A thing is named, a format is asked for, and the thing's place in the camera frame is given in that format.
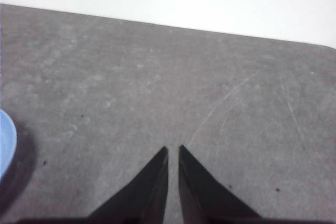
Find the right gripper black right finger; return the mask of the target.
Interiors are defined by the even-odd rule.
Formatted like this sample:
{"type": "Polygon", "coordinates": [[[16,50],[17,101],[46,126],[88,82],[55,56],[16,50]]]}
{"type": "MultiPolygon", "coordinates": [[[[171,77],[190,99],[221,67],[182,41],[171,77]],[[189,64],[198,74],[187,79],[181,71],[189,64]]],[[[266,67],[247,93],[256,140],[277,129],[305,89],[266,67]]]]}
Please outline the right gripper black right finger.
{"type": "Polygon", "coordinates": [[[261,219],[184,146],[178,149],[178,188],[184,219],[261,219]]]}

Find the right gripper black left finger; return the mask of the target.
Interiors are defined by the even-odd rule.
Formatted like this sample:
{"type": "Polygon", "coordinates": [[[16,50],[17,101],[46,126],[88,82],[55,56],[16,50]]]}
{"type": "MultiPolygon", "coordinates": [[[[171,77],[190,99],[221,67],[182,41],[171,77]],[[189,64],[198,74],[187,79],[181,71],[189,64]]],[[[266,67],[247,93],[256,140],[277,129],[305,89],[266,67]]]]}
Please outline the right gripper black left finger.
{"type": "Polygon", "coordinates": [[[163,219],[169,176],[169,152],[162,147],[120,191],[89,219],[163,219]]]}

